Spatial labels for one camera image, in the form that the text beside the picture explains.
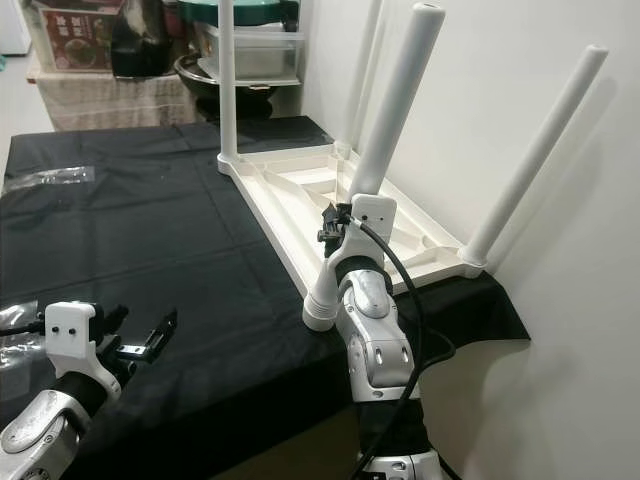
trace black tablecloth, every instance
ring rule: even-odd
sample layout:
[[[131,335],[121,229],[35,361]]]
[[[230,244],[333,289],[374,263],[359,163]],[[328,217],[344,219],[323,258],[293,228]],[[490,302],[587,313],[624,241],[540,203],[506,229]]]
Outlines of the black tablecloth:
[[[242,122],[238,140],[241,152],[330,141],[306,117]],[[127,341],[143,340],[172,307],[179,315],[160,359],[96,417],[65,479],[205,478],[350,403],[342,341],[304,327],[302,299],[218,173],[218,151],[208,124],[12,141],[6,179],[73,166],[94,166],[96,178],[0,200],[0,305],[122,303]],[[420,292],[433,324],[459,346],[528,338],[489,275]],[[46,360],[34,362],[30,394],[0,404],[2,426],[52,379]]]

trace storage box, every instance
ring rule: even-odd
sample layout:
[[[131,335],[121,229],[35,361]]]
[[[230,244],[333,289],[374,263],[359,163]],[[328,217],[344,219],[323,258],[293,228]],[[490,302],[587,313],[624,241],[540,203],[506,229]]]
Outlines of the storage box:
[[[195,25],[203,57],[215,76],[219,76],[219,31],[206,23]],[[271,80],[296,78],[298,56],[304,42],[300,32],[284,32],[282,24],[236,27],[234,30],[236,80],[269,83]]]
[[[111,33],[124,0],[38,0],[23,13],[45,72],[111,71]]]

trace white wall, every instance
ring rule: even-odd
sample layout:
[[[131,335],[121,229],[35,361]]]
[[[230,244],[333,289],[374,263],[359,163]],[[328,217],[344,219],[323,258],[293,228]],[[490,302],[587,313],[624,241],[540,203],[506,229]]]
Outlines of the white wall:
[[[368,0],[303,3],[303,112],[336,135]],[[412,3],[386,2],[364,145]],[[582,48],[611,54],[491,256],[533,342],[468,346],[425,374],[433,441],[466,480],[640,478],[640,2],[439,4],[389,177],[462,241]]]

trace floor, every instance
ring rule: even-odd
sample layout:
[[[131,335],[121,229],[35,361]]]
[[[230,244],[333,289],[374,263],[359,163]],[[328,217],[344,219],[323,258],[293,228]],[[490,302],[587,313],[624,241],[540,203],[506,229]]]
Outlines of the floor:
[[[0,185],[11,137],[53,131],[38,87],[26,80],[31,55],[35,53],[31,51],[25,57],[8,57],[5,70],[0,72]]]

